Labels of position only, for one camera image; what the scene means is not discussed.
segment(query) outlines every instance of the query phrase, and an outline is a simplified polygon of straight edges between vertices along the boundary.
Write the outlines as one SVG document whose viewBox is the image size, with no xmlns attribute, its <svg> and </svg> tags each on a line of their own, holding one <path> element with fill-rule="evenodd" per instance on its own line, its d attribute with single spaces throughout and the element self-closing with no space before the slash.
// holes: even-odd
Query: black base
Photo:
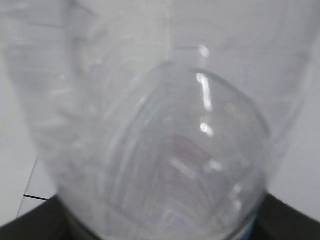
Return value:
<svg viewBox="0 0 320 240">
<path fill-rule="evenodd" d="M 78 221 L 67 217 L 58 198 L 53 197 L 0 228 L 0 240 L 98 240 L 79 226 Z M 269 195 L 249 240 L 320 240 L 320 224 Z"/>
</svg>

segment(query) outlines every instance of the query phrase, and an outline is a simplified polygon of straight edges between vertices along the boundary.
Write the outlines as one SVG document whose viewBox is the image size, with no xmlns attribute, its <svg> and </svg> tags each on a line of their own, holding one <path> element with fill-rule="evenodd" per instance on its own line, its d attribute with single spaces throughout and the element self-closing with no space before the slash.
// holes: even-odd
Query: plastic bottle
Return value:
<svg viewBox="0 0 320 240">
<path fill-rule="evenodd" d="M 305 91 L 317 0 L 0 0 L 40 156 L 101 239 L 243 240 Z"/>
</svg>

